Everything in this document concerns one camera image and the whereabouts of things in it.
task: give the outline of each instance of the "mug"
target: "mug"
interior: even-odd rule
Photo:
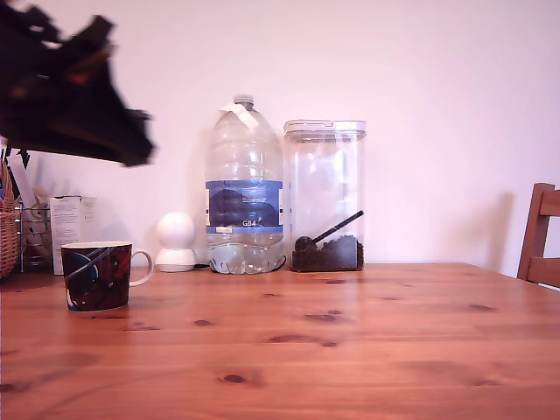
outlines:
[[[146,251],[132,252],[131,242],[78,242],[62,245],[66,302],[70,311],[105,311],[129,302],[129,287],[148,281],[154,262]],[[130,260],[136,254],[148,259],[148,274],[130,281]]]

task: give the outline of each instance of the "cardboard box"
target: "cardboard box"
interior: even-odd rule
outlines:
[[[62,274],[60,247],[67,243],[97,240],[95,225],[95,199],[78,195],[52,197],[52,265],[54,274]]]

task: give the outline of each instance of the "large water bottle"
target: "large water bottle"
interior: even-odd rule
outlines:
[[[266,273],[284,262],[282,150],[274,131],[237,95],[222,109],[206,154],[206,240],[220,273]]]

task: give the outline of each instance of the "wicker basket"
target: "wicker basket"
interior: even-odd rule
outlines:
[[[8,276],[18,259],[18,225],[14,209],[14,193],[11,190],[11,177],[8,166],[2,159],[0,175],[4,199],[0,209],[0,278]]]

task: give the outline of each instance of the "white dome object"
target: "white dome object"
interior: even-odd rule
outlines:
[[[196,239],[191,217],[183,212],[169,213],[157,224],[157,239],[164,249],[188,249]]]
[[[195,264],[196,260],[191,249],[163,248],[156,258],[157,269],[167,273],[189,271]]]

